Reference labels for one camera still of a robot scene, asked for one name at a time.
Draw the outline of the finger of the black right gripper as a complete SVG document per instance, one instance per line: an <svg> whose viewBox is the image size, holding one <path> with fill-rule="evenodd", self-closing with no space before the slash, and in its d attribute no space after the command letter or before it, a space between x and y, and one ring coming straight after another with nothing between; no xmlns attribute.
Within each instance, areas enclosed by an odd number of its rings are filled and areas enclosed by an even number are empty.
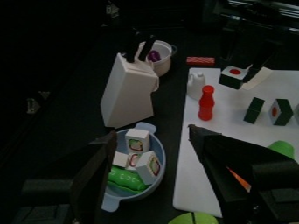
<svg viewBox="0 0 299 224"><path fill-rule="evenodd" d="M266 63L267 63L267 59L257 59L253 62L253 65L250 66L250 68L247 70L247 75L243 79L245 83L250 82L250 80L255 77L255 75L258 74L259 70L262 69L262 67Z"/></svg>

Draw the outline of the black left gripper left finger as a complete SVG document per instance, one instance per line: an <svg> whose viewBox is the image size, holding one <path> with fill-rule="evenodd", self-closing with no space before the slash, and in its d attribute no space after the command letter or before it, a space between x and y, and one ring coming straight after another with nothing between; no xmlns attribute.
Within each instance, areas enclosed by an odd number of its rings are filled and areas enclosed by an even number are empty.
<svg viewBox="0 0 299 224"><path fill-rule="evenodd" d="M83 150L87 161L75 175L70 204L74 224L99 224L109 173L118 147L118 134L111 131Z"/></svg>

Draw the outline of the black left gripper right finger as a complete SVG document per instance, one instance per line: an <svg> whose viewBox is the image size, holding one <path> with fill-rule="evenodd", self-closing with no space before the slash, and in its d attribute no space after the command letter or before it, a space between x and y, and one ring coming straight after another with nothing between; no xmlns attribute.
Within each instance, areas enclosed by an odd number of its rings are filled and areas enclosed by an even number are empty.
<svg viewBox="0 0 299 224"><path fill-rule="evenodd" d="M257 144L190 126L225 224L299 222L299 163Z"/></svg>

